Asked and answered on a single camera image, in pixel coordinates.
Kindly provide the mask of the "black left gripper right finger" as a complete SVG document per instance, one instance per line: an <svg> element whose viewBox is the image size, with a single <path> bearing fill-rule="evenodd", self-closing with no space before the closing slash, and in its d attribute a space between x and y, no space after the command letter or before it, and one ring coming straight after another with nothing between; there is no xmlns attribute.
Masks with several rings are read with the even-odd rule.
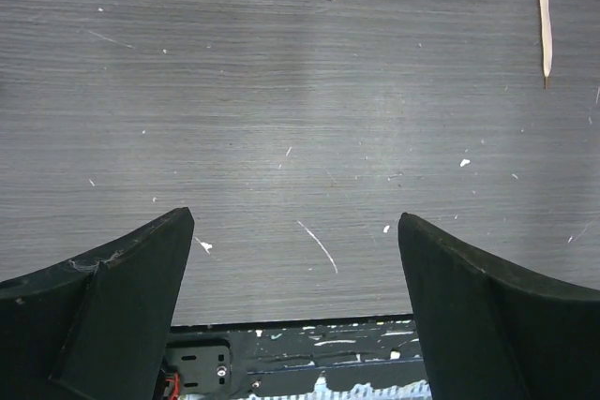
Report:
<svg viewBox="0 0 600 400"><path fill-rule="evenodd" d="M408 213L398 247L433 398L598 398L598 290Z"/></svg>

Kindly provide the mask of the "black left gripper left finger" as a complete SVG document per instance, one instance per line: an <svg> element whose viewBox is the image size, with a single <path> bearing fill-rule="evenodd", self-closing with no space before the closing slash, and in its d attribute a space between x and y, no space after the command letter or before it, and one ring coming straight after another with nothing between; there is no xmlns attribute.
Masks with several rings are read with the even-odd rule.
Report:
<svg viewBox="0 0 600 400"><path fill-rule="evenodd" d="M176 208L3 281L2 398L152 398L193 231L190 210Z"/></svg>

